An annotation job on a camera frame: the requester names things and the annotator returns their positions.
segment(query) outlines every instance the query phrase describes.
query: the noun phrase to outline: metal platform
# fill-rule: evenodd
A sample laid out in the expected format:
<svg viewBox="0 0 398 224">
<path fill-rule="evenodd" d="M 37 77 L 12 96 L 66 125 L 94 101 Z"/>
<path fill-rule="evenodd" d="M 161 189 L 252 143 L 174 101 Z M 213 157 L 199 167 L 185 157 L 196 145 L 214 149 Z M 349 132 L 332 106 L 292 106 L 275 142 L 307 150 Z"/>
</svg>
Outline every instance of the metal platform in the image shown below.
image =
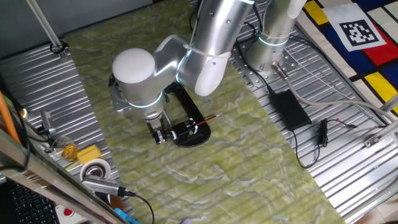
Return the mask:
<svg viewBox="0 0 398 224">
<path fill-rule="evenodd" d="M 266 2 L 260 4 L 259 9 L 263 11 L 266 5 Z M 250 13 L 247 21 L 258 26 L 253 12 Z M 250 28 L 244 26 L 238 39 L 243 40 L 250 35 Z M 332 70 L 312 49 L 290 41 L 286 50 L 288 52 L 286 56 L 293 57 L 299 62 L 294 66 L 291 63 L 286 66 L 290 66 L 289 78 L 303 97 L 312 101 L 341 100 L 345 96 L 328 86 L 335 85 L 342 94 L 351 99 L 361 100 L 359 91 L 338 72 Z M 234 58 L 231 58 L 231 62 L 237 67 L 243 80 L 294 148 L 293 135 L 286 129 L 270 104 L 266 88 L 253 85 L 246 76 L 248 74 L 237 66 Z M 70 136 L 80 148 L 97 144 L 106 160 L 111 164 L 113 172 L 111 178 L 119 178 L 110 151 L 70 57 L 60 60 L 58 56 L 49 51 L 48 46 L 43 46 L 3 60 L 0 62 L 0 73 L 14 96 L 28 109 L 27 119 L 34 126 L 40 125 L 40 110 L 50 111 L 57 126 L 56 136 Z M 285 83 L 280 79 L 269 80 L 269 83 L 275 91 L 287 89 Z M 374 116 L 371 111 L 364 112 L 354 105 L 302 106 L 313 122 L 312 125 L 298 129 L 296 132 L 298 153 L 304 164 L 309 164 L 314 160 L 318 124 L 321 119 L 339 118 L 346 123 L 359 126 L 358 129 L 348 129 L 339 123 L 330 123 L 328 125 L 329 145 L 321 149 L 318 163 L 309 169 L 317 184 L 346 222 L 354 222 L 368 210 L 396 193 L 396 190 L 392 190 L 382 195 L 377 194 L 398 177 L 396 166 L 398 157 L 396 156 L 397 148 L 393 145 L 374 150 L 366 148 L 363 144 L 372 134 L 381 131 L 377 128 L 380 123 L 369 118 L 369 115 Z M 68 165 L 65 161 L 59 161 L 59 163 L 64 167 Z M 81 166 L 70 172 L 78 178 L 80 169 Z M 364 204 L 373 195 L 376 195 L 377 199 Z M 128 204 L 129 212 L 132 213 L 131 205 L 127 200 L 125 203 Z"/>
<path fill-rule="evenodd" d="M 259 86 L 257 80 L 249 78 L 250 71 L 233 51 L 231 61 L 242 75 L 248 87 L 267 111 L 286 140 L 295 148 L 293 134 L 285 127 L 279 115 L 271 105 L 268 90 Z M 310 47 L 290 40 L 285 48 L 286 56 L 282 66 L 285 67 L 289 80 L 298 93 L 310 101 L 335 101 L 349 98 L 362 100 L 352 83 L 347 82 L 337 71 L 325 63 L 324 59 Z M 267 82 L 276 92 L 288 90 L 280 78 Z M 311 164 L 317 153 L 318 127 L 323 118 L 336 119 L 359 126 L 350 129 L 340 123 L 329 123 L 329 144 L 321 148 L 318 162 L 309 169 L 317 184 L 321 187 L 331 204 L 336 208 L 347 223 L 353 223 L 367 211 L 385 201 L 397 190 L 377 195 L 375 200 L 365 201 L 376 195 L 384 187 L 398 177 L 397 146 L 390 144 L 379 149 L 368 149 L 364 142 L 375 133 L 381 131 L 377 116 L 369 109 L 355 105 L 310 106 L 302 104 L 312 120 L 312 125 L 296 130 L 298 154 L 301 161 Z"/>
<path fill-rule="evenodd" d="M 36 128 L 41 125 L 40 110 L 49 111 L 56 126 L 53 138 L 68 136 L 80 149 L 96 144 L 111 166 L 111 179 L 119 180 L 118 170 L 87 98 L 76 66 L 68 57 L 61 60 L 48 45 L 0 62 L 0 74 L 14 98 L 27 109 L 26 119 Z M 71 162 L 56 159 L 67 167 Z M 69 172 L 80 181 L 82 165 Z M 129 200 L 124 198 L 126 213 L 134 216 Z"/>
</svg>

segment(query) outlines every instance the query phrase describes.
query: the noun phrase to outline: red square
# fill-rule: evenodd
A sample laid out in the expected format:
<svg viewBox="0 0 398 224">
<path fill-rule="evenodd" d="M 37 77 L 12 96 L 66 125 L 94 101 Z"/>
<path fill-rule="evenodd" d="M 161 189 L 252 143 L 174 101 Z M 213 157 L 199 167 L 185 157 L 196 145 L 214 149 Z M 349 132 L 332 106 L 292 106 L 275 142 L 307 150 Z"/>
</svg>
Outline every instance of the red square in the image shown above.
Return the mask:
<svg viewBox="0 0 398 224">
<path fill-rule="evenodd" d="M 398 58 L 398 47 L 377 26 L 375 26 L 375 28 L 379 31 L 381 37 L 387 44 L 363 49 L 363 51 L 365 51 L 368 57 L 378 66 Z"/>
</svg>

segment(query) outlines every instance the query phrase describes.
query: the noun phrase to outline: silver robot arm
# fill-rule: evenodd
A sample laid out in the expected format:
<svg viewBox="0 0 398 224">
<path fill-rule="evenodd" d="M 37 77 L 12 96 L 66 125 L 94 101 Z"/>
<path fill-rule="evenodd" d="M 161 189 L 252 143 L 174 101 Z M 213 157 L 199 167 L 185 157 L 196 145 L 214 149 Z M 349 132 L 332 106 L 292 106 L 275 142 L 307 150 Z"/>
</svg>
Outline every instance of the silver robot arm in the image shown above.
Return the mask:
<svg viewBox="0 0 398 224">
<path fill-rule="evenodd" d="M 258 49 L 253 46 L 248 52 L 249 63 L 258 70 L 271 69 L 272 62 L 279 61 L 305 3 L 305 0 L 274 1 L 275 9 L 267 12 L 264 23 L 264 30 L 269 32 L 261 36 L 271 44 L 257 41 Z M 164 89 L 176 80 L 197 95 L 211 94 L 223 79 L 231 49 L 253 4 L 253 0 L 202 0 L 190 42 L 172 35 L 153 54 L 142 49 L 121 52 L 113 62 L 114 80 L 109 84 L 116 110 L 132 111 L 147 121 L 157 144 L 166 141 L 162 119 Z"/>
</svg>

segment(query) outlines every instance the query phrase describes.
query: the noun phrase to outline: black keyboard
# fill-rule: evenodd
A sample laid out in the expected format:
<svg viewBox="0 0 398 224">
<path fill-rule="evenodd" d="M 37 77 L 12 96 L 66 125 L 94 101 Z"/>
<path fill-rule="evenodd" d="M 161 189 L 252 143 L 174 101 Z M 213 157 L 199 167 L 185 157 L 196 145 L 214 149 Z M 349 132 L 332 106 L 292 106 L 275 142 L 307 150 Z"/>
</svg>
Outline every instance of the black keyboard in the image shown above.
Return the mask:
<svg viewBox="0 0 398 224">
<path fill-rule="evenodd" d="M 12 220 L 8 223 L 59 224 L 53 201 L 10 181 L 0 185 L 0 192 L 8 193 L 11 197 L 11 201 L 8 200 L 8 203 L 12 204 L 9 207 L 14 209 L 14 215 L 10 217 Z M 0 203 L 7 203 L 4 201 L 7 195 L 2 194 L 2 196 Z"/>
</svg>

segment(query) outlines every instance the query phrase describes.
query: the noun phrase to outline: blue handle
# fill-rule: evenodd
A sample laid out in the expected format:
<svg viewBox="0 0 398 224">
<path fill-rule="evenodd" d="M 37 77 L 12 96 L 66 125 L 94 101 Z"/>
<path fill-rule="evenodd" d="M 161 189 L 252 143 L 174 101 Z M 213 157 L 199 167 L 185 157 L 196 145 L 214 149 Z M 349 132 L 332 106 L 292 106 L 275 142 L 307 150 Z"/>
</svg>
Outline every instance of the blue handle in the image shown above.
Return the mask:
<svg viewBox="0 0 398 224">
<path fill-rule="evenodd" d="M 122 210 L 120 210 L 119 208 L 115 208 L 114 210 L 117 214 L 119 214 L 122 218 L 124 218 L 127 222 L 131 223 L 131 224 L 141 224 L 135 220 L 133 220 L 132 218 L 130 218 L 128 216 L 128 214 L 124 213 Z"/>
</svg>

